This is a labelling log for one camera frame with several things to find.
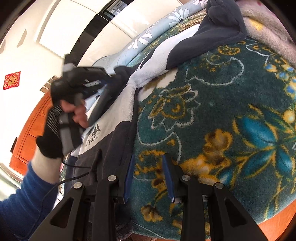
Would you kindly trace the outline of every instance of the wooden floor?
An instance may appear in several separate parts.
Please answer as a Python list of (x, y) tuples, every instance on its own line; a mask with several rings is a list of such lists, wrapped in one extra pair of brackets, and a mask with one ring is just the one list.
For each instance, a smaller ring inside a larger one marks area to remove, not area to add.
[(273, 218), (259, 224), (259, 227), (261, 228), (261, 230), (266, 235), (269, 241), (275, 241), (287, 228), (295, 213), (296, 200), (292, 202), (284, 210), (275, 215)]

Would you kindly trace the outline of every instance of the red paper with gold character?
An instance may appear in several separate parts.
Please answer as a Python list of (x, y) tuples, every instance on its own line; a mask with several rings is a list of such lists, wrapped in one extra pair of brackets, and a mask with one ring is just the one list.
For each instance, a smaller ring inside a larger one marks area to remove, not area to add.
[(5, 75), (3, 89), (7, 90), (20, 85), (20, 71)]

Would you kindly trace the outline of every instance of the silver screw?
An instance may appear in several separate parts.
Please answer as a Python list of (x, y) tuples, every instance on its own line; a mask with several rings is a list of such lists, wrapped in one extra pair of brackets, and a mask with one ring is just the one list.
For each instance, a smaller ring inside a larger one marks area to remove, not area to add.
[(115, 181), (116, 178), (117, 177), (115, 175), (110, 175), (110, 176), (108, 176), (108, 181)]
[(222, 189), (224, 185), (222, 183), (215, 183), (216, 188)]
[(190, 176), (188, 176), (188, 175), (183, 175), (183, 176), (182, 176), (182, 180), (183, 180), (183, 181), (189, 181), (189, 180), (190, 180)]
[(82, 187), (82, 183), (80, 183), (80, 182), (74, 183), (73, 187), (74, 187), (75, 189), (79, 189), (79, 188)]

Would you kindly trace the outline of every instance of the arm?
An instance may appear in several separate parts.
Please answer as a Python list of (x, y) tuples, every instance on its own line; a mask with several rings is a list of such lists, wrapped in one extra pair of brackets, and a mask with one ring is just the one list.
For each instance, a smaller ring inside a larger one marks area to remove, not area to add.
[[(0, 215), (16, 236), (21, 238), (28, 235), (39, 216), (42, 199), (59, 181), (60, 165), (60, 158), (45, 157), (36, 147), (21, 189), (16, 190), (15, 194), (0, 202)], [(36, 227), (52, 210), (57, 190), (57, 188), (53, 190), (44, 200), (41, 217)]]

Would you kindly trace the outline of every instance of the wire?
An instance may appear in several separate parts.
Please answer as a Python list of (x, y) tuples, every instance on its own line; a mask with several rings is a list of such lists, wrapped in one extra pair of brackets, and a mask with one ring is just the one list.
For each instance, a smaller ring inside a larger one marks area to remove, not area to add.
[(64, 160), (62, 160), (62, 163), (66, 166), (69, 166), (69, 167), (76, 167), (76, 168), (86, 168), (86, 169), (91, 169), (91, 167), (82, 167), (82, 166), (75, 166), (75, 165), (70, 165), (68, 163), (65, 163)]
[(38, 223), (38, 221), (39, 221), (39, 219), (40, 219), (40, 217), (41, 217), (41, 215), (42, 215), (42, 206), (43, 206), (43, 202), (44, 202), (44, 200), (46, 199), (46, 197), (47, 197), (47, 196), (48, 196), (48, 195), (49, 195), (54, 189), (56, 189), (59, 185), (61, 185), (61, 184), (63, 184), (63, 183), (66, 183), (66, 182), (74, 181), (74, 180), (79, 179), (79, 178), (82, 178), (82, 177), (84, 177), (84, 176), (86, 176), (86, 175), (88, 175), (88, 174), (89, 174), (89, 172), (84, 173), (84, 174), (82, 174), (82, 175), (80, 175), (80, 176), (77, 176), (77, 177), (72, 177), (72, 178), (65, 179), (65, 180), (63, 180), (63, 181), (61, 181), (61, 182), (55, 184), (55, 185), (54, 185), (54, 186), (48, 191), (48, 193), (45, 194), (45, 196), (43, 197), (43, 199), (42, 199), (42, 201), (41, 201), (41, 207), (40, 207), (40, 211), (39, 211), (38, 218), (37, 218), (36, 222), (33, 224), (33, 226), (32, 226), (32, 228), (30, 229), (30, 231), (28, 232), (27, 236), (23, 238), (24, 240), (26, 240), (26, 239), (28, 239), (28, 238), (30, 237), (31, 232), (33, 231), (33, 229), (35, 228), (36, 224)]

